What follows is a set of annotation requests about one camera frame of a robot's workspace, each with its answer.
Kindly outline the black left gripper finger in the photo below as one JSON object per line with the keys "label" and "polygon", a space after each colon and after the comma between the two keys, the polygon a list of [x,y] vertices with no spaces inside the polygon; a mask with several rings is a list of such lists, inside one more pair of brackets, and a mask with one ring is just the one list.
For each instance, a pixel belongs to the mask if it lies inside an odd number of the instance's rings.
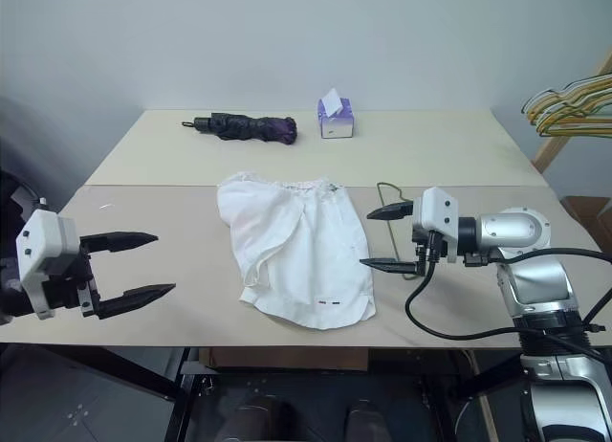
{"label": "black left gripper finger", "polygon": [[165,283],[146,285],[126,291],[118,298],[100,301],[97,307],[97,316],[100,320],[104,320],[138,310],[162,298],[175,287],[175,283]]}
{"label": "black left gripper finger", "polygon": [[157,235],[146,232],[105,232],[85,235],[80,238],[80,252],[91,254],[108,251],[128,251],[155,242]]}

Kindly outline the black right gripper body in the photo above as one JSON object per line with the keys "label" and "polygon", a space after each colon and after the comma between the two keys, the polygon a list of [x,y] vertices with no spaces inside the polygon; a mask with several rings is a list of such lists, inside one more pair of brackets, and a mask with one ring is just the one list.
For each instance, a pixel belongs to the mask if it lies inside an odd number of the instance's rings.
{"label": "black right gripper body", "polygon": [[448,243],[440,232],[414,229],[412,242],[416,252],[415,275],[424,275],[428,263],[438,263],[448,256]]}

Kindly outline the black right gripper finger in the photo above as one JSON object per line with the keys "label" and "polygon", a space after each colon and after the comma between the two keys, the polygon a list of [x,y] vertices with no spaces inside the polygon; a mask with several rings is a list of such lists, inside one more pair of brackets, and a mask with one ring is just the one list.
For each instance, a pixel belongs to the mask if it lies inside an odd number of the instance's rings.
{"label": "black right gripper finger", "polygon": [[360,263],[374,270],[390,274],[422,274],[424,264],[419,262],[404,262],[394,258],[365,258]]}
{"label": "black right gripper finger", "polygon": [[366,218],[369,220],[394,221],[411,216],[413,213],[413,202],[403,201],[384,205],[376,210],[369,212]]}

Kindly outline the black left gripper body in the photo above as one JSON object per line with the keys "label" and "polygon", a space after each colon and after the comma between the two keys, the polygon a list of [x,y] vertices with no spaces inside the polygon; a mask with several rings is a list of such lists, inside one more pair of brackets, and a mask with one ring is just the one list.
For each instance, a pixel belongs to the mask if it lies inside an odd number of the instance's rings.
{"label": "black left gripper body", "polygon": [[91,253],[103,250],[101,237],[81,237],[76,258],[59,276],[49,276],[43,291],[49,307],[79,308],[84,317],[100,315],[100,295],[91,267]]}

